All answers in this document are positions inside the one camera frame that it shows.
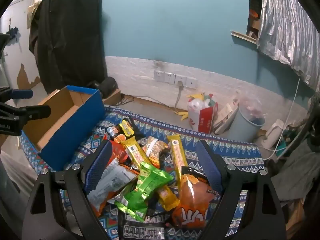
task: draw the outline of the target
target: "silver curtain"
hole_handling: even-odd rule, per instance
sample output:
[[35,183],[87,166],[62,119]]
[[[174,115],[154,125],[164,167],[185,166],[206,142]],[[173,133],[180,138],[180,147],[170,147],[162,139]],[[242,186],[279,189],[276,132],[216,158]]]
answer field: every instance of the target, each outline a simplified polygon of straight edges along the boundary
[[319,40],[297,0],[262,0],[259,51],[288,64],[315,91],[320,88]]

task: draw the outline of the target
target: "black fabric cabinet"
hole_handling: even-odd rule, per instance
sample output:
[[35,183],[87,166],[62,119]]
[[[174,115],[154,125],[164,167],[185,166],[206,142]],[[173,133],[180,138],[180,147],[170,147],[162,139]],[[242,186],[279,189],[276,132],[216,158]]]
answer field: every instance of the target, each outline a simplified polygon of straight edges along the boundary
[[29,50],[47,93],[104,80],[99,8],[99,0],[42,0],[31,23]]

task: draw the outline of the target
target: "silver screw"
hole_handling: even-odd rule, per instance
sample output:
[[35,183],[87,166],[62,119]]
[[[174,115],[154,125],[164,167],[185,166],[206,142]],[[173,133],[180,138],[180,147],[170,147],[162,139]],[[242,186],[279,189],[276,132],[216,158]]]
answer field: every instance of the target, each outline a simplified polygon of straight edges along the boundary
[[227,165],[227,168],[231,171],[234,171],[236,169],[236,166],[234,166],[233,164],[230,163]]
[[259,170],[259,173],[260,173],[262,176],[266,176],[267,171],[266,171],[266,170]]
[[76,164],[73,164],[72,165],[72,169],[73,170],[77,170],[77,169],[79,169],[80,168],[80,164],[79,163],[76,163]]
[[48,169],[47,168],[44,168],[41,170],[41,174],[44,175],[44,174],[47,174],[48,173]]

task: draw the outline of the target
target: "electrical outlet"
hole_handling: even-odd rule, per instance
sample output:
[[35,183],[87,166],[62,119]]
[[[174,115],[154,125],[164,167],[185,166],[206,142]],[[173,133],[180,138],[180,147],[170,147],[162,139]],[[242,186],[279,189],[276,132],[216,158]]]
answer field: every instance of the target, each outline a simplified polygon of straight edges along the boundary
[[181,81],[181,82],[182,82],[182,85],[185,86],[185,85],[186,85],[186,81],[187,81],[187,77],[177,74],[174,83],[175,83],[176,85],[179,85],[179,84],[178,84],[178,81]]
[[188,88],[197,88],[198,80],[196,78],[193,78],[193,77],[187,77],[185,86],[188,87]]
[[157,82],[164,82],[164,71],[155,70],[153,78]]
[[164,82],[166,83],[174,85],[175,78],[176,78],[176,75],[173,73],[168,73],[168,72],[164,73]]

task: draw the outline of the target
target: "open box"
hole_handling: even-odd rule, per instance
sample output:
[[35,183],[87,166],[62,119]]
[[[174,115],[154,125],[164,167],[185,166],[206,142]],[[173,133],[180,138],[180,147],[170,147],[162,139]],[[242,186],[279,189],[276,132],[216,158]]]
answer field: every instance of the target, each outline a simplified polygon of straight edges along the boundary
[[49,166],[61,171],[80,143],[104,117],[101,95],[96,89],[66,86],[51,93],[39,105],[49,105],[51,115],[29,121],[22,136]]

